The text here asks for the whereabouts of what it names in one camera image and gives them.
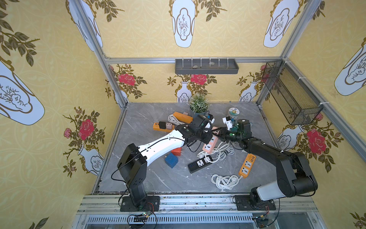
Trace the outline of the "pink power strip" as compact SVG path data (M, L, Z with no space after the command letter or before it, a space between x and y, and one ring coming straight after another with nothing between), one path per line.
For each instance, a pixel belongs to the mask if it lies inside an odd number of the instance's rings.
M212 154L213 153L213 150L216 146L216 143L218 141L218 137L216 136L219 131L216 131L217 127L213 127L213 136L211 138L211 140L209 141L208 144L204 144L202 150L205 152L205 153L208 153L208 154Z

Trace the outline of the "black power strip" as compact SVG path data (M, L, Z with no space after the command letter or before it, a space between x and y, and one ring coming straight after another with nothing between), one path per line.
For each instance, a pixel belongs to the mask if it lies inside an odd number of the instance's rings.
M212 157L210 155L207 155L203 158L200 158L200 159L188 164L188 170L192 174L192 173L195 173L195 172L209 166L212 163L213 163Z

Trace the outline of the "red cube adapter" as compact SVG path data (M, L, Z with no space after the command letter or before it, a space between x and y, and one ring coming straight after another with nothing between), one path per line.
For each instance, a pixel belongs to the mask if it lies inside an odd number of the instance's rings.
M182 148L176 148L176 149L173 149L172 151L171 151L171 153L173 154L173 155L175 155L175 156L181 156L181 154L182 154Z

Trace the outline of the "blue cube adapter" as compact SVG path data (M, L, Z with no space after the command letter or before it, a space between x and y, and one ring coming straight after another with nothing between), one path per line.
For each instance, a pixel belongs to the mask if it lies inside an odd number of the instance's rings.
M174 168L177 163L178 163L178 157L176 155L174 155L173 153L169 153L166 157L165 157L165 163L170 167L170 168Z

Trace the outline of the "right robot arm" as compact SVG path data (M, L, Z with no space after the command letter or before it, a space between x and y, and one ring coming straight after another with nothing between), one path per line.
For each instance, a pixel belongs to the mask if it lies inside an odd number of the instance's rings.
M305 155L275 148L252 136L247 119L238 120L237 126L236 131L226 127L218 128L220 140L238 143L240 149L261 157L276 169L276 181L251 190L250 198L253 203L316 193L318 183Z

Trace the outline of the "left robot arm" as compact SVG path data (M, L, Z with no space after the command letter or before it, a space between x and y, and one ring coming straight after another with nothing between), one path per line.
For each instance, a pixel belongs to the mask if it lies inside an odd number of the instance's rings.
M127 146L116 171L120 172L135 207L142 208L147 203L143 185L147 167L173 149L191 146L196 141L208 144L213 136L213 123L213 115L206 112L199 114L189 124L178 125L173 131L151 143L140 146L132 143Z

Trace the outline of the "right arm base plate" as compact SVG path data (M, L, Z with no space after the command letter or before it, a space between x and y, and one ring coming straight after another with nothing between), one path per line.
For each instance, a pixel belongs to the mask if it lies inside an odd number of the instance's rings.
M238 211L272 211L276 210L273 200L262 201L250 195L235 195L233 203Z

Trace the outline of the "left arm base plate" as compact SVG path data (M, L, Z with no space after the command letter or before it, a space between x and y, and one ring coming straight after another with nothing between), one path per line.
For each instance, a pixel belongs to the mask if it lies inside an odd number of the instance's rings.
M140 203L133 203L130 196L121 196L118 200L118 204L120 206L121 212L136 212L148 210L151 212L155 212L159 210L160 206L160 197L159 196L147 196Z

